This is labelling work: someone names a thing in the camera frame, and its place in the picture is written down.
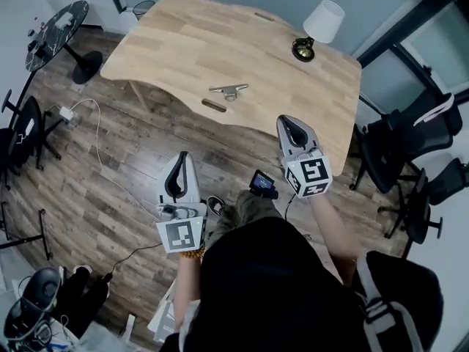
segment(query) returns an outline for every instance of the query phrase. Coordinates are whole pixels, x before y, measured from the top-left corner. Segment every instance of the table lamp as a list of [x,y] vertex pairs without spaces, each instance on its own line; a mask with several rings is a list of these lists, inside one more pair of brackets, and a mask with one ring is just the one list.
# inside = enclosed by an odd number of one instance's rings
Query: table lamp
[[307,38],[299,38],[293,42],[292,53],[302,62],[310,62],[314,58],[313,43],[330,43],[336,36],[344,20],[345,12],[336,3],[322,0],[312,14],[303,22]]

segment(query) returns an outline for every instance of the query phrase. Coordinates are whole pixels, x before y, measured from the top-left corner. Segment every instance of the lamp base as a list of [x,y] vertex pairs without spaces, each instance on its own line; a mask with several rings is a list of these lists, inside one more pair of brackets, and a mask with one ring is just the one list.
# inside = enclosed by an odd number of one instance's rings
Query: lamp base
[[292,44],[292,53],[301,62],[310,62],[314,59],[314,39],[311,37],[296,39]]

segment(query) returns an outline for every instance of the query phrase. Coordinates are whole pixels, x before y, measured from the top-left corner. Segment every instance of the person's left arm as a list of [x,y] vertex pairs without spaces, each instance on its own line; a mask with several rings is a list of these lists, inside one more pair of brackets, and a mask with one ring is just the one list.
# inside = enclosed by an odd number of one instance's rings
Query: person's left arm
[[179,332],[184,323],[189,303],[200,299],[200,259],[180,255],[174,290],[175,332]]

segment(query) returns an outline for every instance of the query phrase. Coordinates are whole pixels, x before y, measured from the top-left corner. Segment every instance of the black shoe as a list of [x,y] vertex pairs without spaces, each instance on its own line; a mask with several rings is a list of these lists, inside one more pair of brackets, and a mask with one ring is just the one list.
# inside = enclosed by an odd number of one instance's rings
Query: black shoe
[[220,197],[209,196],[207,198],[207,206],[212,213],[220,216],[220,211],[226,206],[226,203]]

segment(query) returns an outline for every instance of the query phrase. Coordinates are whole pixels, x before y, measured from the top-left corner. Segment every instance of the device screen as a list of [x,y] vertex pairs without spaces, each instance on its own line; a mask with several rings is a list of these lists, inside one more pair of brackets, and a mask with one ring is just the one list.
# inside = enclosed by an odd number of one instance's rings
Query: device screen
[[254,179],[254,185],[263,189],[269,189],[272,187],[272,183],[261,174],[257,174],[256,178]]

